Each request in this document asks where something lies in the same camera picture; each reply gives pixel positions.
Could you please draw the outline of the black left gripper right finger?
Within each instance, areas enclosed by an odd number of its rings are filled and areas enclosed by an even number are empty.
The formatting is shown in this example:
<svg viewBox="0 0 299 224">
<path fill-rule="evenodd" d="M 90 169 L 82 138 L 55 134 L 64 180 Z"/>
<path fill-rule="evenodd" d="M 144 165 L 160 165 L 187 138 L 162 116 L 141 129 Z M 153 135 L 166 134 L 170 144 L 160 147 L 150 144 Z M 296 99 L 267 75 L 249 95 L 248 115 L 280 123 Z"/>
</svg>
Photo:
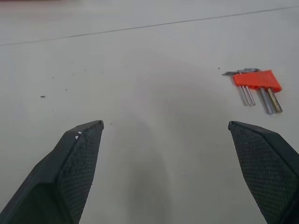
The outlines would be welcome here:
<svg viewBox="0 0 299 224">
<path fill-rule="evenodd" d="M 231 121 L 243 178 L 267 224 L 299 224 L 299 154 L 278 133 Z"/>
</svg>

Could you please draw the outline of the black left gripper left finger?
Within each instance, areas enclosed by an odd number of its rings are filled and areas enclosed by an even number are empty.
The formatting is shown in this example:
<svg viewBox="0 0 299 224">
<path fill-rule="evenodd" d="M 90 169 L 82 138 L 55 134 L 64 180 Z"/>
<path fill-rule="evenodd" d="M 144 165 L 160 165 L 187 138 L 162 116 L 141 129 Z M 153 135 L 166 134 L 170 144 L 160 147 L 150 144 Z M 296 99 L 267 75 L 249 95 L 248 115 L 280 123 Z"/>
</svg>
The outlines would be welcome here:
<svg viewBox="0 0 299 224">
<path fill-rule="evenodd" d="M 63 134 L 0 213 L 0 224 L 79 224 L 91 186 L 104 123 Z"/>
</svg>

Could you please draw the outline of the hex keys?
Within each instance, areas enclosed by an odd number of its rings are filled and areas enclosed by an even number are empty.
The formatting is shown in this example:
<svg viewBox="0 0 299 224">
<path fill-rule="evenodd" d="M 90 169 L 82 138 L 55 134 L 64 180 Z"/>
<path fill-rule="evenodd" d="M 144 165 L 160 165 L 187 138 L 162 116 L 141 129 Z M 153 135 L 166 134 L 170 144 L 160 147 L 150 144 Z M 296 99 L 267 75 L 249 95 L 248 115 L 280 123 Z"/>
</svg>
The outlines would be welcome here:
<svg viewBox="0 0 299 224">
<path fill-rule="evenodd" d="M 274 93 L 282 91 L 282 87 L 271 70 L 235 74 L 236 86 L 247 86 L 253 90 L 272 89 Z"/>
</svg>

